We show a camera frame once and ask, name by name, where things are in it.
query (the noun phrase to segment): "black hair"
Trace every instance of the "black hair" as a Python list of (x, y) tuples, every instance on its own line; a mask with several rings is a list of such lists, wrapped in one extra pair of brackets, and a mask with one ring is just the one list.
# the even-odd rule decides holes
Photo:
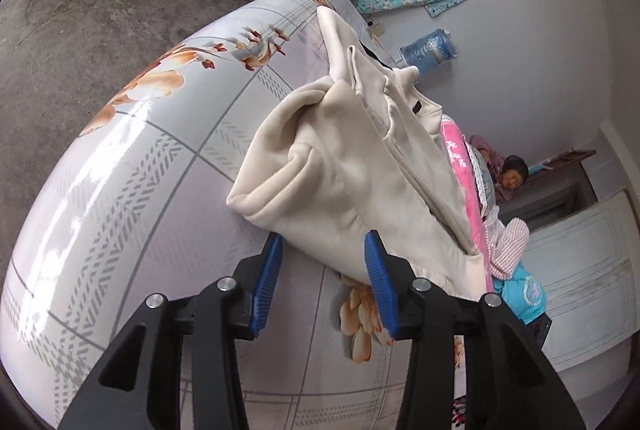
[(510, 155), (507, 159), (504, 160), (502, 165), (502, 173), (507, 172), (507, 170), (515, 170), (518, 174), (522, 176), (522, 182), (527, 181), (529, 177), (529, 167), (524, 162), (524, 160), (517, 155)]

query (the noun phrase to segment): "striped pink cloth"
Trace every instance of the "striped pink cloth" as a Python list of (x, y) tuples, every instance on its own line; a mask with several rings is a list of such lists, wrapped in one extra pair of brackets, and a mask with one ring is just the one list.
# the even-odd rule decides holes
[(506, 226), (493, 207), (484, 221), (484, 236), (489, 253), (492, 277), (509, 280), (529, 242), (529, 227), (522, 219), (512, 219)]

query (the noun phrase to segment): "pink blanket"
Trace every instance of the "pink blanket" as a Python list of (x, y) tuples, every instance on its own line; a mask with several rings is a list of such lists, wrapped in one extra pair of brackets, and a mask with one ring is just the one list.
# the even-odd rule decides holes
[(476, 179), (474, 178), (468, 152), (466, 152), (465, 138), (455, 122), (446, 115), (442, 116), (440, 134), (442, 134), (447, 151), (449, 152), (453, 172), (455, 172), (458, 182), (465, 193), (466, 215), (471, 225), (471, 235), (476, 243), (476, 248), (484, 255), (486, 290), (493, 291), (493, 280), (489, 270), (489, 253), (484, 238), (478, 192), (476, 191)]

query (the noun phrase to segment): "pink shirt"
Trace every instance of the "pink shirt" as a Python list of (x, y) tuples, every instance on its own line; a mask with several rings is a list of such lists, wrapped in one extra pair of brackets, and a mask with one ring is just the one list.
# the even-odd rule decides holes
[[(478, 150), (487, 150), (489, 152), (489, 161), (486, 163), (491, 171), (494, 173), (496, 179), (500, 174), (502, 174), (502, 165), (504, 164), (505, 158), (503, 158), (500, 154), (498, 154), (494, 149), (489, 146), (489, 144), (481, 137), (475, 134), (469, 138), (469, 144), (472, 147), (476, 147)], [(513, 190), (507, 190), (502, 187), (501, 184), (494, 183), (495, 188), (495, 202), (496, 204), (504, 204), (513, 195)]]

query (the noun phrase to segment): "silver bolt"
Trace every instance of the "silver bolt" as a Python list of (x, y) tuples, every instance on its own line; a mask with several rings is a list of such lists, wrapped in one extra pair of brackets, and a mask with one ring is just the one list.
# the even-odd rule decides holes
[(484, 301), (489, 307), (498, 307), (502, 303), (502, 299), (495, 293), (489, 293), (484, 297)]
[(162, 305), (162, 302), (164, 302), (164, 297), (159, 293), (153, 293), (153, 295), (149, 295), (148, 297), (146, 297), (145, 300), (146, 306), (150, 307), (151, 309), (155, 309), (156, 307)]
[(222, 277), (222, 279), (218, 280), (218, 289), (220, 291), (231, 291), (236, 287), (236, 284), (238, 282), (233, 277)]
[(411, 283), (411, 287), (413, 287), (416, 291), (420, 291), (423, 293), (431, 289), (431, 282), (429, 282), (424, 277), (418, 277)]

